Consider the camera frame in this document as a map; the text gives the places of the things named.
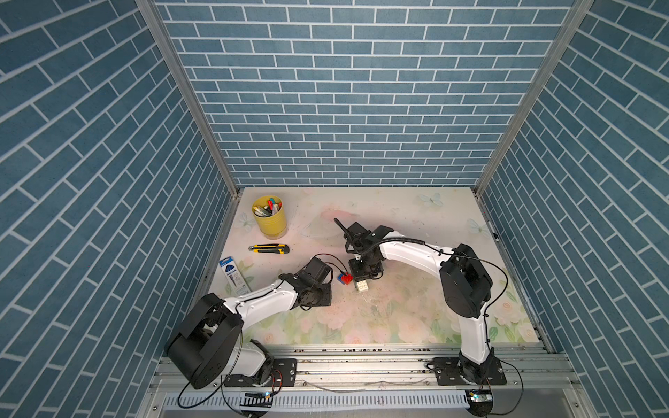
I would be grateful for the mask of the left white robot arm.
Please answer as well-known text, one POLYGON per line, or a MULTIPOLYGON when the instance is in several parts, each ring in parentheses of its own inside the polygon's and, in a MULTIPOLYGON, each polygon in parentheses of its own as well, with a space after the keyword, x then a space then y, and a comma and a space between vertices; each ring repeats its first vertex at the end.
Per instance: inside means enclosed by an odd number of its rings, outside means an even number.
POLYGON ((252 325, 295 308, 328 307, 329 283, 308 287, 287 274, 270 286, 238 298, 203 296, 165 344, 172 363, 195 389, 221 378, 233 385, 265 386, 275 368, 275 357, 259 341, 243 348, 252 325))

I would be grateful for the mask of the blue white small box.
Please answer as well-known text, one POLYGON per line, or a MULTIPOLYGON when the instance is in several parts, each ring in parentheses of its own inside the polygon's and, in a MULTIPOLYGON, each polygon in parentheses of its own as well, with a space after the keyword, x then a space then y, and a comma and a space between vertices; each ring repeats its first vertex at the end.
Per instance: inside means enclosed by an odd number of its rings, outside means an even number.
POLYGON ((234 293, 236 296, 250 293, 247 282, 232 257, 226 257, 221 260, 220 267, 228 281, 229 287, 231 287, 231 293, 234 293))

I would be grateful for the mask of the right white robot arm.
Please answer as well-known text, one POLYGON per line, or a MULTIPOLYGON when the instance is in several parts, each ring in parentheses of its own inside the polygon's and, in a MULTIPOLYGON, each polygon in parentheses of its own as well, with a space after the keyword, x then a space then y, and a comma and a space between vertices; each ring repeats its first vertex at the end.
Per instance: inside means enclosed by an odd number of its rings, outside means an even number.
POLYGON ((495 356, 485 310, 493 282, 471 247, 435 247, 402 235, 381 238, 378 233, 346 233, 345 240, 346 252, 354 256, 349 267, 357 281, 377 279, 383 273, 383 261, 399 261, 439 279, 448 308, 458 316, 460 374, 473 384, 488 380, 495 356))

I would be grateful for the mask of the white square lego brick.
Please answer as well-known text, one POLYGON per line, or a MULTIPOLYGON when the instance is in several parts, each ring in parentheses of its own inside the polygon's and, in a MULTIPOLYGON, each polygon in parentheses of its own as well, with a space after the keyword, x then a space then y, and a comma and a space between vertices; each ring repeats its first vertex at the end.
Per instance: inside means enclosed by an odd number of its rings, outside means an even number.
POLYGON ((362 293, 362 292, 366 292, 366 291, 369 290, 369 285, 367 284, 366 280, 358 281, 358 282, 355 284, 355 287, 356 287, 357 291, 358 291, 358 292, 361 292, 361 293, 362 293))

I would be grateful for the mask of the aluminium mounting rail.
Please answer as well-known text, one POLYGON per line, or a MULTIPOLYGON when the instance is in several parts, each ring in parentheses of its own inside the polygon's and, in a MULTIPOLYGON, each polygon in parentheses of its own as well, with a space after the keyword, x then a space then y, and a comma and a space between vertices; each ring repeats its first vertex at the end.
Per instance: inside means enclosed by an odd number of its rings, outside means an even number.
MULTIPOLYGON (((456 348, 437 345, 271 346, 275 371, 265 387, 246 377, 217 378, 193 389, 177 367, 162 358, 149 385, 140 417, 174 411, 187 416, 214 411, 274 413, 361 412, 364 409, 456 409, 479 400, 476 385, 457 370, 456 348)), ((490 382, 486 402, 495 415, 590 417, 592 403, 568 357, 540 346, 503 344, 495 349, 501 363, 490 382)))

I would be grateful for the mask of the yellow black utility knife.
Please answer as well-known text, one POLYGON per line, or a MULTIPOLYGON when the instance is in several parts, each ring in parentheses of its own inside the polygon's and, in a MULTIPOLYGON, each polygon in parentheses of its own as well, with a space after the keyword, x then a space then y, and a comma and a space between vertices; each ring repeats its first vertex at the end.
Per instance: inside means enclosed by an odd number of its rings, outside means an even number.
POLYGON ((250 252, 257 254, 289 254, 290 247, 286 244, 260 244, 248 248, 250 252))

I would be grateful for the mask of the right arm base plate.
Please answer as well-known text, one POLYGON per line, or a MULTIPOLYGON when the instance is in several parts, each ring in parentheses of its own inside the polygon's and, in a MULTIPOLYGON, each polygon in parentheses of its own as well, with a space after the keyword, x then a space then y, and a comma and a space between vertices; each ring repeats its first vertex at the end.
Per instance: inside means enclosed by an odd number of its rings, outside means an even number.
POLYGON ((494 355, 490 355, 483 364, 476 364, 464 356, 436 357, 425 367, 435 374, 439 386, 507 384, 501 362, 494 355))

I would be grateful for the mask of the floral table mat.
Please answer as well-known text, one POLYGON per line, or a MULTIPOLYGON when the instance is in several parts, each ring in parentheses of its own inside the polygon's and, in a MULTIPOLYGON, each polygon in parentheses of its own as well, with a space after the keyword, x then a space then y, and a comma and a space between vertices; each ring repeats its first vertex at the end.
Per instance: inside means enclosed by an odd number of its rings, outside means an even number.
MULTIPOLYGON (((467 188, 249 187, 242 192, 222 256, 234 260, 254 291, 281 273, 298 271, 314 256, 339 272, 349 259, 343 228, 353 223, 369 230, 388 226, 432 246, 472 247, 494 281, 494 304, 488 312, 491 342, 496 346, 538 343, 517 290, 505 280, 505 263, 484 216, 467 188), (290 249, 286 255, 251 251, 253 245, 266 242, 252 210, 254 202, 266 195, 283 202, 287 233, 282 243, 290 249)), ((365 292, 335 281, 330 306, 273 315, 244 335, 266 345, 460 343, 458 318, 448 308, 439 280, 395 261, 385 262, 383 269, 383 277, 369 282, 365 292)))

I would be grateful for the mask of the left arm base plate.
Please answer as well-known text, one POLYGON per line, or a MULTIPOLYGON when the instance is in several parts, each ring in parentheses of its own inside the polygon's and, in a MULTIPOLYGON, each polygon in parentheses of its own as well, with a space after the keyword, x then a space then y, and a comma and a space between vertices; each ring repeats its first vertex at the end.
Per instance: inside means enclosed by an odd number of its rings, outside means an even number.
POLYGON ((252 376, 231 374, 223 380, 226 388, 293 387, 297 370, 295 358, 278 358, 265 361, 252 376))

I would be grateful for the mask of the yellow pen cup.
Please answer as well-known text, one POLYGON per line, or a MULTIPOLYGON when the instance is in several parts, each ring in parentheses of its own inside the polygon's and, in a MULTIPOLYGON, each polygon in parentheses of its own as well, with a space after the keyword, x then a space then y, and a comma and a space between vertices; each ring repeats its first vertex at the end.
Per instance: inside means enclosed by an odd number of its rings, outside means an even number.
POLYGON ((287 233, 284 205, 278 196, 258 198, 252 205, 252 212, 261 233, 270 240, 278 240, 287 233))

